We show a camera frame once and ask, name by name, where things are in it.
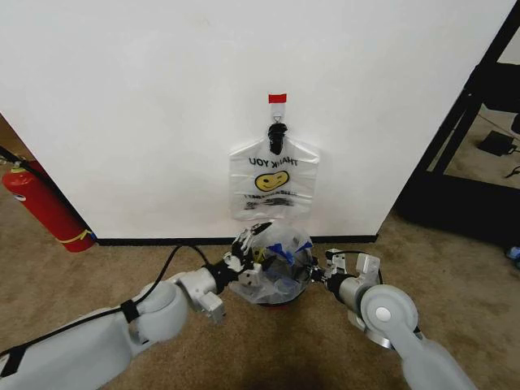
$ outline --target black baseboard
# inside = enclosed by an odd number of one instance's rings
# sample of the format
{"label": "black baseboard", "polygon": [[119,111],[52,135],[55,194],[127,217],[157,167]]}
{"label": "black baseboard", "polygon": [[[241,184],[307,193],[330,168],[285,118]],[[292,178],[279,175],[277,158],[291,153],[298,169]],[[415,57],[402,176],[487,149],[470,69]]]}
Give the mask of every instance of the black baseboard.
{"label": "black baseboard", "polygon": [[[314,236],[311,237],[315,244],[334,243],[366,243],[377,240],[374,236]],[[160,245],[230,245],[235,237],[211,237],[211,238],[98,238],[101,246],[160,246]]]}

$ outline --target black hook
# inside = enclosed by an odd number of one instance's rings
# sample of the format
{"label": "black hook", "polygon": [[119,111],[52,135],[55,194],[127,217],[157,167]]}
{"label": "black hook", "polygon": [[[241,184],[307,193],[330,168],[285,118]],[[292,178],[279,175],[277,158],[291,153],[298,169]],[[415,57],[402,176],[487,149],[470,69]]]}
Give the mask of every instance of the black hook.
{"label": "black hook", "polygon": [[269,127],[269,132],[267,135],[269,136],[270,141],[270,149],[271,152],[279,155],[282,153],[282,148],[284,147],[284,134],[287,132],[287,126],[283,123],[273,123]]}

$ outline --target white plastic bag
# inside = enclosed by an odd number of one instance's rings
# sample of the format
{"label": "white plastic bag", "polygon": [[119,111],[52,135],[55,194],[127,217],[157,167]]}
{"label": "white plastic bag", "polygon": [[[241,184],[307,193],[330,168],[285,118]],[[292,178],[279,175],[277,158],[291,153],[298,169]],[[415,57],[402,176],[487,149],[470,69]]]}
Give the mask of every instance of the white plastic bag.
{"label": "white plastic bag", "polygon": [[281,152],[274,154],[266,136],[232,153],[230,160],[234,219],[309,216],[319,163],[315,148],[285,136]]}
{"label": "white plastic bag", "polygon": [[258,283],[241,283],[239,277],[229,288],[251,303],[279,305],[292,301],[310,282],[310,248],[312,241],[306,232],[274,221],[251,243],[254,262],[262,266]]}

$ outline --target cable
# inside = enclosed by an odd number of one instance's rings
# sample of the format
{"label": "cable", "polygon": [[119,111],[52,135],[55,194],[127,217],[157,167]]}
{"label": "cable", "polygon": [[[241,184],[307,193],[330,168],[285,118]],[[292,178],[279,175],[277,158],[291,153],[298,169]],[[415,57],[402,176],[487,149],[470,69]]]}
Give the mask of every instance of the cable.
{"label": "cable", "polygon": [[[154,290],[155,288],[157,287],[157,285],[161,282],[164,274],[166,273],[167,271],[167,268],[170,266],[170,263],[171,261],[173,260],[174,256],[176,255],[177,251],[182,248],[183,246],[187,246],[191,249],[194,249],[198,254],[201,255],[202,259],[204,260],[204,263],[205,264],[210,264],[210,262],[208,262],[208,259],[207,257],[205,256],[205,254],[196,246],[194,245],[177,245],[171,252],[170,252],[170,255],[168,256],[168,259],[166,260],[166,262],[164,263],[164,266],[162,266],[162,269],[161,271],[159,272],[158,274],[158,277],[157,279],[154,281],[154,284],[152,284],[152,286],[148,289],[147,292],[145,292],[145,295],[143,295],[141,298],[139,298],[135,304],[138,305],[140,304],[141,302],[143,302]],[[2,351],[0,353],[0,358],[4,355],[7,355],[9,354],[13,349],[27,349],[43,340],[47,340],[49,339],[50,337],[52,336],[56,336],[58,335],[59,333],[62,333],[62,332],[65,332],[65,331],[68,331],[69,329],[72,329],[74,327],[77,327],[79,325],[82,325],[84,323],[87,323],[89,321],[93,321],[94,319],[100,319],[102,317],[106,317],[107,315],[111,315],[111,314],[115,314],[115,313],[119,313],[120,311],[122,311],[121,307],[117,307],[115,309],[110,309],[110,310],[107,310],[107,311],[102,311],[101,313],[97,313],[97,314],[93,314],[89,317],[86,317],[86,318],[83,318],[83,319],[80,319],[78,321],[75,321],[74,323],[69,323],[68,325],[66,325],[65,327],[61,327],[59,329],[56,329],[54,331],[52,331],[51,333],[47,333],[46,335],[43,335],[43,336],[40,336],[40,337],[37,337],[36,339],[33,339],[33,340],[30,340],[26,343],[23,343],[23,344],[20,344],[20,345],[16,345],[15,347],[10,347],[9,349],[6,349],[5,351]]]}
{"label": "cable", "polygon": [[508,179],[509,177],[517,175],[518,173],[520,173],[520,171],[517,171],[517,169],[520,169],[520,165],[518,167],[513,168],[511,173],[509,173],[507,176],[504,176],[504,179]]}

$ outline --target yellow smiley face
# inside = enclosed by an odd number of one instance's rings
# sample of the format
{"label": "yellow smiley face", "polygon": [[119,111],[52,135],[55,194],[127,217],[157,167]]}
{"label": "yellow smiley face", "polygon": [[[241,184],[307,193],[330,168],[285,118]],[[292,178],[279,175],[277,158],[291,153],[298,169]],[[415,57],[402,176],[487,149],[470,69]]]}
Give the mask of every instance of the yellow smiley face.
{"label": "yellow smiley face", "polygon": [[254,181],[257,189],[264,193],[277,189],[289,181],[289,174],[287,171],[280,171],[276,173],[266,173],[260,175]]}

